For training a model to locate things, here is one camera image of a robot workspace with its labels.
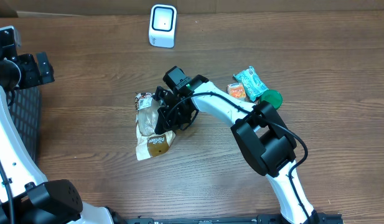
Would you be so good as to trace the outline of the green round lid container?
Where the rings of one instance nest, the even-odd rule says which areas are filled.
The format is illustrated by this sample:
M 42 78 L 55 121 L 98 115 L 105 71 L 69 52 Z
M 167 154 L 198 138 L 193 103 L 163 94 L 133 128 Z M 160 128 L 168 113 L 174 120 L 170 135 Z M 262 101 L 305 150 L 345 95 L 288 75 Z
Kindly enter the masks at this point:
M 280 92 L 276 90 L 266 90 L 259 98 L 259 103 L 267 101 L 270 103 L 276 110 L 278 110 L 283 104 L 283 97 Z

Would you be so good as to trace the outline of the brown paper pastry bag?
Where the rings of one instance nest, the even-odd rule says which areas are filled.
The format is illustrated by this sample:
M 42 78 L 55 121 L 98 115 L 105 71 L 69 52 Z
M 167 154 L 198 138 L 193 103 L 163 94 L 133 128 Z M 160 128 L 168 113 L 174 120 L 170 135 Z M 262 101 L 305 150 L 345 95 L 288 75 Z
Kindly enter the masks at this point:
M 155 128 L 162 106 L 160 101 L 153 98 L 152 93 L 138 93 L 135 97 L 136 106 L 136 158 L 138 161 L 150 159 L 165 154 L 176 137 L 175 132 L 167 131 L 156 134 Z

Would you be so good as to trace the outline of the orange tissue pack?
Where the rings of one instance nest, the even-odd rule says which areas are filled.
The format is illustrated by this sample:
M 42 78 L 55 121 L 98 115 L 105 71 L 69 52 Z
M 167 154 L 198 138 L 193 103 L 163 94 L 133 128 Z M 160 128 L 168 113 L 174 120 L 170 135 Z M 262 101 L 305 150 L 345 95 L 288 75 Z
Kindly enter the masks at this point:
M 245 101 L 246 92 L 241 83 L 232 83 L 227 85 L 227 93 L 238 100 Z

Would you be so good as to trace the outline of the teal snack pack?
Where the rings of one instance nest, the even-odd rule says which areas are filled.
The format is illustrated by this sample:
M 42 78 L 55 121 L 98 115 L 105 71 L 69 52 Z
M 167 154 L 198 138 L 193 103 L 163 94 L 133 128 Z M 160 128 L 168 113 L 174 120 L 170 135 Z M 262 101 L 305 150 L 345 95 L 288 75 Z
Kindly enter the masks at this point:
M 241 83 L 250 101 L 256 101 L 269 88 L 261 81 L 253 66 L 249 66 L 233 76 Z

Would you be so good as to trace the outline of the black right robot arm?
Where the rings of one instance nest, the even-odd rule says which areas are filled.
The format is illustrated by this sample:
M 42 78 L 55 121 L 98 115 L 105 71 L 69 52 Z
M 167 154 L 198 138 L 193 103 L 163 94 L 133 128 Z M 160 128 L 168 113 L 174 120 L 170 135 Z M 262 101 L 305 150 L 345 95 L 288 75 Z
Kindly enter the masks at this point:
M 202 75 L 188 77 L 177 66 L 165 73 L 163 81 L 167 88 L 159 86 L 154 94 L 160 103 L 156 134 L 187 129 L 199 112 L 216 117 L 230 127 L 248 165 L 269 180 L 283 220 L 318 223 L 296 172 L 302 162 L 296 160 L 294 150 L 305 143 L 287 128 L 271 103 L 241 101 Z

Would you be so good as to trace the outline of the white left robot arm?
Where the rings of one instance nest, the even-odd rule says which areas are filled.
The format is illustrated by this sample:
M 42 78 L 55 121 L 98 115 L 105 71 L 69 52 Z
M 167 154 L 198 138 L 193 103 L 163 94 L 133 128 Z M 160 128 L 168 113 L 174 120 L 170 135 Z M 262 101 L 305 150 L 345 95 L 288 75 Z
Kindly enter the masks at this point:
M 107 207 L 81 199 L 67 179 L 48 180 L 37 166 L 40 85 L 54 82 L 45 52 L 17 53 L 13 26 L 0 28 L 0 223 L 122 223 Z

